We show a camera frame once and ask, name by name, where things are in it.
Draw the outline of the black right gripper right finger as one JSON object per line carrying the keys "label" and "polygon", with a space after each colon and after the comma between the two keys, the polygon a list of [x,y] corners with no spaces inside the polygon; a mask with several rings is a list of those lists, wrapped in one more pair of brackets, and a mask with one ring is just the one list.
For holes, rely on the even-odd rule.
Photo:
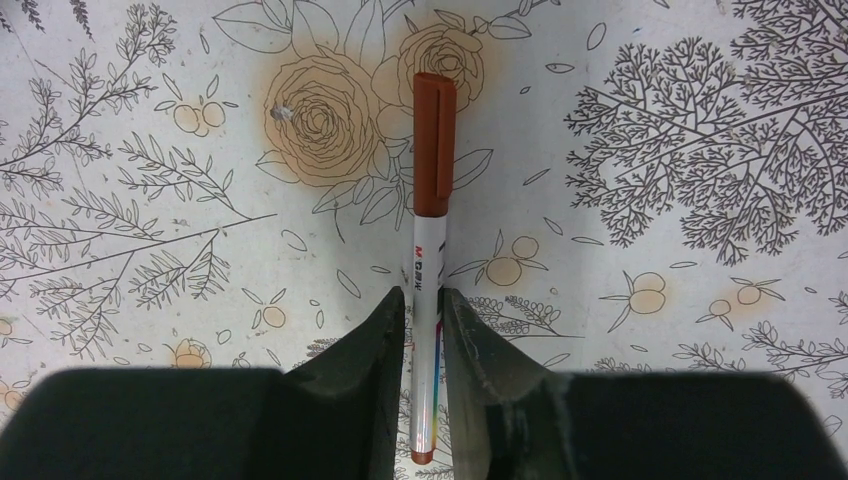
{"label": "black right gripper right finger", "polygon": [[537,363],[443,293],[458,479],[843,479],[789,383],[748,373],[572,373]]}

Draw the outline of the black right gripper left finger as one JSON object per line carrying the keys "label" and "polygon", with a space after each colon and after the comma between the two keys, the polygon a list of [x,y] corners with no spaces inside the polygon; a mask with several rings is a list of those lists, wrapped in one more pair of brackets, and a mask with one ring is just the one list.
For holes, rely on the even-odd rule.
{"label": "black right gripper left finger", "polygon": [[5,479],[389,479],[404,344],[393,288],[323,353],[276,368],[68,369],[1,436]]}

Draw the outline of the floral patterned table mat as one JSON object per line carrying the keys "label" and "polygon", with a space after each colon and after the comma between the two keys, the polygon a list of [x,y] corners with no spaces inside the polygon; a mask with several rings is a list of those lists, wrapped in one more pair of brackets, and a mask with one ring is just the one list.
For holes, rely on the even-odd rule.
{"label": "floral patterned table mat", "polygon": [[457,90],[443,293],[554,372],[768,374],[847,469],[843,1],[5,1],[1,436],[50,375],[291,371],[404,296],[413,77]]}

